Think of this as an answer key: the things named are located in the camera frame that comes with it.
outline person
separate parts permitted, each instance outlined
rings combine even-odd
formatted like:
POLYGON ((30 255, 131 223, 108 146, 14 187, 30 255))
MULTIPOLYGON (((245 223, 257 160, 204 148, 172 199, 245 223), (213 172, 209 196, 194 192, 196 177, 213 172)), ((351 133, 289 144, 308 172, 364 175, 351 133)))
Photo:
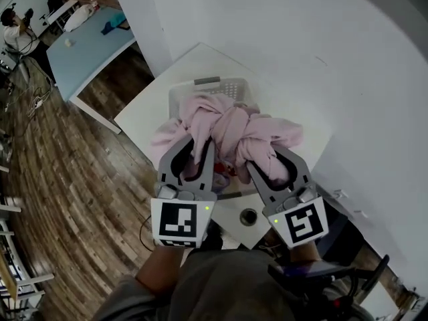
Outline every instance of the person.
POLYGON ((39 67, 46 73, 55 84, 46 51, 49 47, 44 44, 34 32, 29 28, 29 19, 25 17, 21 20, 14 10, 8 8, 1 14, 1 23, 5 26, 5 43, 23 56, 29 56, 36 60, 39 67))
MULTIPOLYGON (((268 273, 275 261, 266 252, 221 250, 222 240, 213 239, 209 233, 181 268, 184 249, 156 247, 135 278, 119 283, 93 321, 311 320, 304 304, 268 273)), ((290 255, 292 262, 320 260, 313 242, 290 255)), ((361 314, 366 318, 353 320, 374 320, 361 314)))

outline table leg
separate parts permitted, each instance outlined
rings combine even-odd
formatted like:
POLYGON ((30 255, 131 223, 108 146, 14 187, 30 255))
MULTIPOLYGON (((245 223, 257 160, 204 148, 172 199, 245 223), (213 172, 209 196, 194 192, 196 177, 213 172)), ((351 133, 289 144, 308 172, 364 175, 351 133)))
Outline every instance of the table leg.
POLYGON ((45 290, 42 290, 40 292, 33 292, 31 294, 24 294, 24 295, 18 295, 16 297, 16 301, 24 301, 24 300, 28 300, 32 297, 36 297, 36 296, 42 296, 45 294, 45 290))
POLYGON ((91 107, 89 107, 87 104, 85 104, 83 101, 81 101, 77 96, 74 96, 70 99, 71 102, 73 102, 78 108, 83 110, 84 112, 88 113, 92 118, 95 120, 101 122, 105 127, 108 127, 110 130, 112 130, 114 133, 119 134, 121 129, 115 125, 113 125, 110 121, 105 119, 101 114, 93 110, 91 107))
POLYGON ((64 29, 62 28, 60 21, 58 19, 56 19, 55 22, 57 23, 60 30, 64 32, 64 29))
POLYGON ((21 207, 8 206, 8 205, 0 205, 0 211, 14 211, 16 213, 21 212, 21 207))
POLYGON ((28 308, 28 309, 21 310, 19 312, 19 315, 32 315, 36 311, 38 311, 37 308, 28 308))

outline hand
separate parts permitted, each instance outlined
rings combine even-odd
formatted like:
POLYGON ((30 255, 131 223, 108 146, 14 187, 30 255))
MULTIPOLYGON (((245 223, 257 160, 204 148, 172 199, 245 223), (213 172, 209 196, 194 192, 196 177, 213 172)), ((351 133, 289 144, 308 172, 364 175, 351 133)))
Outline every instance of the hand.
POLYGON ((30 8, 28 11, 25 12, 25 18, 26 19, 31 19, 34 15, 34 11, 32 8, 30 8))
POLYGON ((21 24, 21 19, 17 15, 15 15, 15 17, 13 17, 13 23, 16 26, 19 26, 21 24))
POLYGON ((297 263, 299 261, 320 261, 322 258, 316 249, 315 242, 305 243, 296 246, 290 250, 290 261, 297 263))
POLYGON ((136 275, 136 280, 159 296, 174 289, 184 249, 157 246, 136 275))

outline pink cloth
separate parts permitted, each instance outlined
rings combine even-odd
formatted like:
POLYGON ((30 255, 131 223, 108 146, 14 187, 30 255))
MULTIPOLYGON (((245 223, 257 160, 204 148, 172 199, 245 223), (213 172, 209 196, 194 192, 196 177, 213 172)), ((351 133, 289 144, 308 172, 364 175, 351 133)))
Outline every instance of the pink cloth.
POLYGON ((205 142, 212 136, 217 156, 235 166, 239 180, 249 183, 246 161, 254 161, 271 181, 287 181, 288 171, 276 158, 271 144, 292 147, 302 142, 302 126, 260 114, 258 108, 235 105, 223 94, 194 95, 180 103, 179 116, 165 122, 152 140, 153 165, 180 139, 191 134, 192 155, 199 164, 205 142))

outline white wall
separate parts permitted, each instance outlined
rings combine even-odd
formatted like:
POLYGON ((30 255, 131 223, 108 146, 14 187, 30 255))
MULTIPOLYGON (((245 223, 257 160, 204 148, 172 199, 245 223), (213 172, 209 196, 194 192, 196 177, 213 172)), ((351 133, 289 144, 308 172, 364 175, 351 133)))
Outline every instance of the white wall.
POLYGON ((194 0, 119 0, 156 77, 197 44, 194 0))
MULTIPOLYGON (((427 39, 422 15, 395 3, 427 39)), ((314 178, 349 194, 345 206, 370 217, 364 235, 428 293, 423 54, 367 0, 198 0, 195 9, 201 41, 318 105, 336 132, 314 178)))
POLYGON ((173 61, 197 45, 195 0, 154 0, 173 61))

